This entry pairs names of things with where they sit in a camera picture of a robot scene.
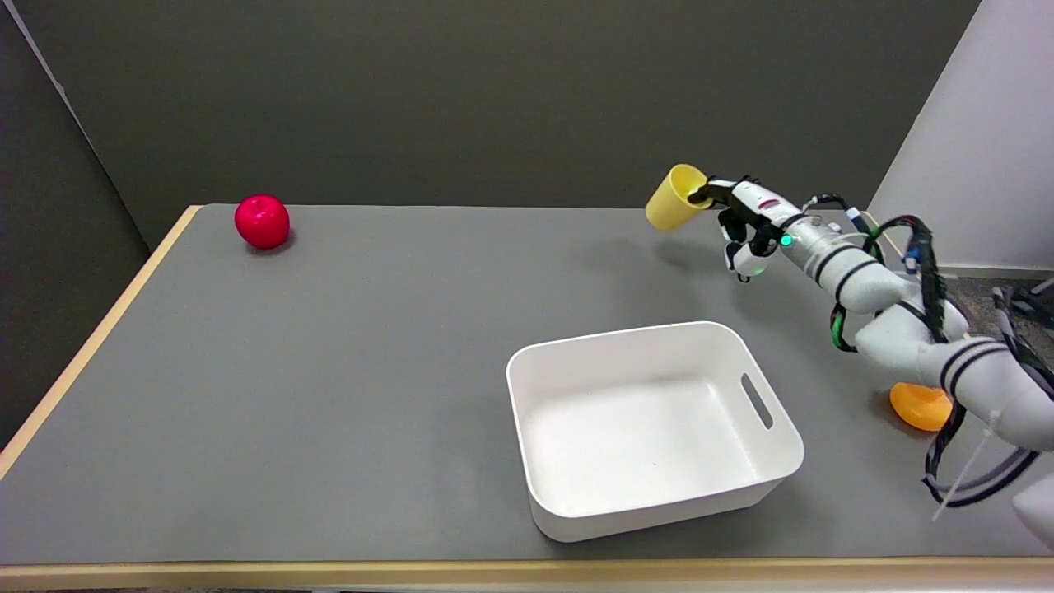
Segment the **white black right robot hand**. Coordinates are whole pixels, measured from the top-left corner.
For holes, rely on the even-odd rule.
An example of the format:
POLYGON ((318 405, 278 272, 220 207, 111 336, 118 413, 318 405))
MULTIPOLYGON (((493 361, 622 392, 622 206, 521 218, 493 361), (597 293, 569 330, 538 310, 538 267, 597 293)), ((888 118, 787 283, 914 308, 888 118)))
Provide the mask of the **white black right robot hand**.
POLYGON ((688 203, 719 211, 725 263, 741 282, 764 273, 777 250, 794 243, 786 239, 786 229, 804 217, 801 207, 749 175, 740 180, 711 177, 689 191, 688 203))

